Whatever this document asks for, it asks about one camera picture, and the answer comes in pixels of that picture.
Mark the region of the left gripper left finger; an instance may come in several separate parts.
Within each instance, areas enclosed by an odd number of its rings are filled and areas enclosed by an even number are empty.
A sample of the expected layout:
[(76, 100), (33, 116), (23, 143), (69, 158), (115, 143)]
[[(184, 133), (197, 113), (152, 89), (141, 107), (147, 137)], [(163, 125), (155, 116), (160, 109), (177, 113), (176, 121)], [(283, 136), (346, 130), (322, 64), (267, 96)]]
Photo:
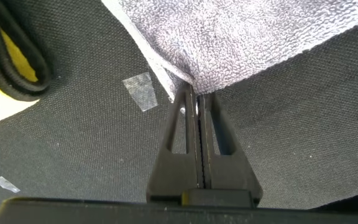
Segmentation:
[[(185, 107), (186, 152), (172, 152), (181, 106)], [(148, 202), (180, 202), (182, 193), (203, 188), (196, 95), (190, 84), (184, 84), (176, 93), (163, 132), (158, 155), (146, 188)]]

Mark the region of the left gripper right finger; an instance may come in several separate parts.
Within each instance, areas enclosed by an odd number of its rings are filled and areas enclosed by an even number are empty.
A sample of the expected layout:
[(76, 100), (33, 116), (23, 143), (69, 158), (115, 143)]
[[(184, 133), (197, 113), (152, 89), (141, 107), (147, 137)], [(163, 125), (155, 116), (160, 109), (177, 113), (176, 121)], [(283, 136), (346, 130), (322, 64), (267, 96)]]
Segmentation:
[(214, 93), (198, 98), (204, 188), (217, 206), (257, 207), (263, 190)]

